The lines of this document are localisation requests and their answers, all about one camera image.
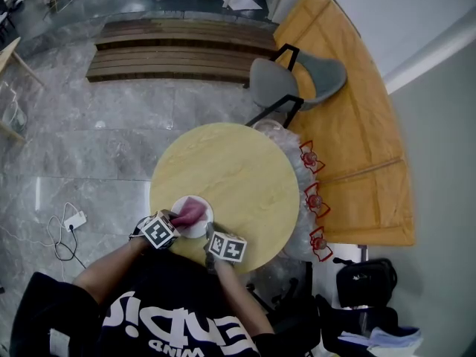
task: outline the pink cloth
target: pink cloth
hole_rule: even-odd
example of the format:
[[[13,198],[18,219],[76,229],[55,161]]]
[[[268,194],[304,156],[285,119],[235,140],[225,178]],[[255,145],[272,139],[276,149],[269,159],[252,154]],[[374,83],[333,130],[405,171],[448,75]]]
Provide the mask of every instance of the pink cloth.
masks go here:
[[[182,206],[177,218],[173,219],[170,222],[176,228],[178,226],[190,227],[192,225],[195,225],[200,220],[200,217],[203,216],[206,210],[207,207],[205,204],[202,204],[200,201],[197,201],[192,197],[189,197],[185,201],[184,206]]]

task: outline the black t-shirt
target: black t-shirt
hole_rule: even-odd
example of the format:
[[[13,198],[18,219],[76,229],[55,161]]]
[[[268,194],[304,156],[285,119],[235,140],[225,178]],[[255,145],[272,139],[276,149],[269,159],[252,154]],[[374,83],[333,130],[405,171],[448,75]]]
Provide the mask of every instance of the black t-shirt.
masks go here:
[[[142,257],[115,298],[101,314],[85,290],[35,273],[10,354],[49,356],[66,344],[70,356],[275,356],[274,335],[248,335],[216,276],[169,251]]]

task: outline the gray chair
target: gray chair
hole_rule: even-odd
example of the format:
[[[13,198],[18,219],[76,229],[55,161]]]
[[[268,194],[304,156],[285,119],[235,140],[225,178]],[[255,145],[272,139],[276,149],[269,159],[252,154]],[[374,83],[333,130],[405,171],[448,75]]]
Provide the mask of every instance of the gray chair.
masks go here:
[[[286,50],[292,51],[287,69],[275,62]],[[312,78],[316,90],[316,97],[313,99],[304,100],[299,97],[298,82],[291,72],[296,62],[299,62]],[[252,126],[271,112],[278,111],[288,113],[283,124],[287,128],[299,110],[310,110],[317,106],[339,91],[346,80],[347,73],[342,62],[316,57],[285,44],[270,60],[257,58],[251,65],[251,97],[265,110],[246,125]]]

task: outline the chair seat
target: chair seat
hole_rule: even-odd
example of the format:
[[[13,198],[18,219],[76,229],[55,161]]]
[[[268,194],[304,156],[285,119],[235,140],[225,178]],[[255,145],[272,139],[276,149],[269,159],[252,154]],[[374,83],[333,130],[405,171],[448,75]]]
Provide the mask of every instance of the chair seat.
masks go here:
[[[250,93],[260,107],[268,108],[287,94],[299,97],[298,83],[283,66],[263,58],[256,58],[250,70]],[[290,112],[294,102],[283,104],[277,111]]]

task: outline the white wall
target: white wall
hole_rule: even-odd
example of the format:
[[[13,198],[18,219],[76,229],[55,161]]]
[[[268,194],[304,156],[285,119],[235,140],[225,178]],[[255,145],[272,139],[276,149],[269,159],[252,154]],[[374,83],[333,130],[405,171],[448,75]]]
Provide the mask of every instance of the white wall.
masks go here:
[[[439,65],[476,40],[476,7],[385,77],[388,94]]]
[[[395,265],[389,306],[401,325],[422,329],[421,357],[461,356],[476,337],[475,77],[473,42],[391,95],[410,165],[416,245],[369,247],[369,255]]]
[[[476,0],[337,0],[385,77],[464,16]]]

